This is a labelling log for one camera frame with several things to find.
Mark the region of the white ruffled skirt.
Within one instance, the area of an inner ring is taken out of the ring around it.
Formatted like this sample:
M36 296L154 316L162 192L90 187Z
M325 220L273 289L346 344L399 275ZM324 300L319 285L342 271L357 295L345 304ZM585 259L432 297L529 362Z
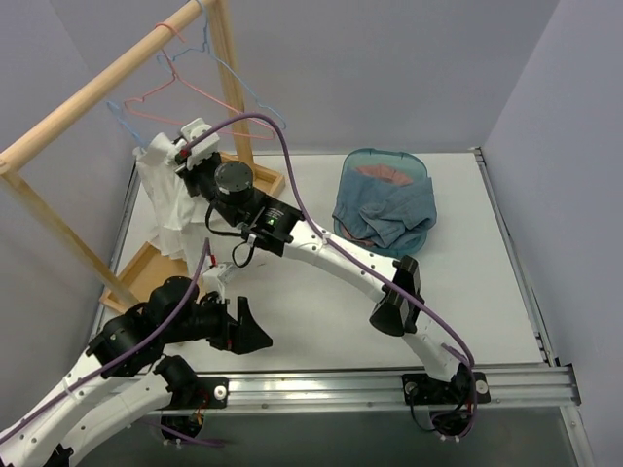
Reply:
M174 173L176 150L161 132L147 146L137 147L132 153L156 218L151 243L162 255L184 261L188 272L194 273L208 237L204 223L207 202L190 197L184 181Z

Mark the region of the pink wire hanger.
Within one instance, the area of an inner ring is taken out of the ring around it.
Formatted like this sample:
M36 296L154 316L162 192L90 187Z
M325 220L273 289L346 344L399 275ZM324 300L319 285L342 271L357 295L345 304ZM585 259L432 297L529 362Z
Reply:
M262 102L258 94L241 78L238 71L236 71L232 65L227 64L224 59L217 56L211 44L208 18L204 20L202 26L202 42L198 46L185 46L185 48L175 54L169 54L164 48L158 50L155 55L155 60L166 72L167 79L150 90L126 98L123 101L124 111L136 117L170 126L183 125L181 120L182 111L166 109L157 111L157 103L165 104L168 102L176 106L181 105L185 98L189 98L191 103L195 106L200 104L217 105L224 109L229 117L243 112L243 101L237 102L226 95L217 97L183 78L176 67L176 63L185 56L197 59L207 57L213 60L217 64L218 73L224 73L226 77L230 77L234 80L231 85L224 84L222 86L222 93L225 93L227 90L239 90L243 95L249 94L254 99L256 107L261 110L269 111L269 113L277 117L282 125L285 124L285 120L281 114L273 107Z

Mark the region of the pink ruffled skirt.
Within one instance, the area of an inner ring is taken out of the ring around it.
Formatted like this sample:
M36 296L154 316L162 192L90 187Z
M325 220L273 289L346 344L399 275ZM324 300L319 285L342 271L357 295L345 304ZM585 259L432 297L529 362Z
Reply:
M348 169L340 182L333 219L337 232L355 243L392 247L408 231L404 210L413 180L385 164Z

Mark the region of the blue denim skirt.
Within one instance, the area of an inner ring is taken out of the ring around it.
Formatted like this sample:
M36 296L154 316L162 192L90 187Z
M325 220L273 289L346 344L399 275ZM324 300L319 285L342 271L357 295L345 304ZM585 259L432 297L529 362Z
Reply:
M414 254L437 222L432 179L394 182L347 171L334 211L335 233L380 254Z

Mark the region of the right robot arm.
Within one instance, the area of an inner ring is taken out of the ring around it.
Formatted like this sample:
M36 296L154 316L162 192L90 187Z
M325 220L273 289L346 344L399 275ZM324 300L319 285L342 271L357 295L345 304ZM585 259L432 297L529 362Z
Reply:
M251 250L315 266L353 286L375 305L371 325L402 339L418 356L438 398L452 402L467 389L468 404L485 401L471 351L423 302L415 259L379 256L332 235L303 205L289 205L254 187L244 162L225 161L217 152L194 156L188 150L174 161L189 195L203 197L207 212L218 213L229 225L226 236L241 239Z

